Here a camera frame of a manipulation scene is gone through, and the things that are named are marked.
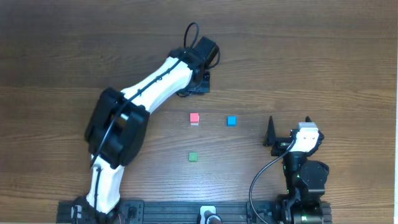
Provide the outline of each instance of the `wood grain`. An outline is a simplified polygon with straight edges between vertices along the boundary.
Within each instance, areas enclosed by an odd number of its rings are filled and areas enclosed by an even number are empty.
[[[83,132],[103,89],[133,85],[182,45],[191,21],[216,40],[211,93],[171,97],[150,118],[122,197],[247,201],[267,119],[277,134],[309,115],[325,134],[335,223],[391,223],[397,1],[0,2],[0,222],[54,222],[90,187]],[[200,113],[198,127],[188,114]],[[238,125],[227,128],[226,116]],[[189,163],[196,151],[199,162]],[[280,165],[257,199],[285,191]]]

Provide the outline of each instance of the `small cube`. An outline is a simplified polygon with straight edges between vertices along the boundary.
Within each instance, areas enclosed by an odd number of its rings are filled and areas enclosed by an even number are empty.
[[[228,116],[226,119],[226,125],[228,127],[235,127],[236,126],[236,116]]]
[[[191,125],[199,125],[199,114],[192,113],[190,116]]]
[[[197,152],[190,152],[188,160],[190,162],[198,162],[198,153]]]

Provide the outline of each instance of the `red cube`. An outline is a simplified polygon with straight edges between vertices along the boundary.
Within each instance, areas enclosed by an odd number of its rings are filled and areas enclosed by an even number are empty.
[[[191,125],[199,125],[199,114],[198,113],[191,113]]]

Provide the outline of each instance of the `green cube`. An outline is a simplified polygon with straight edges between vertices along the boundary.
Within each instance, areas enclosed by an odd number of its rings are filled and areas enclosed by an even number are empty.
[[[190,152],[188,160],[190,162],[198,162],[198,153],[197,152]]]

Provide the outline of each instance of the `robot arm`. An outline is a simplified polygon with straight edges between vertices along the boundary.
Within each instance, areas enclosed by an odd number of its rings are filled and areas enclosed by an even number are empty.
[[[118,215],[124,167],[138,155],[150,114],[174,93],[209,91],[208,70],[219,48],[206,37],[192,47],[172,50],[164,64],[140,83],[102,92],[85,132],[93,176],[84,209],[91,210],[98,223],[112,222]]]

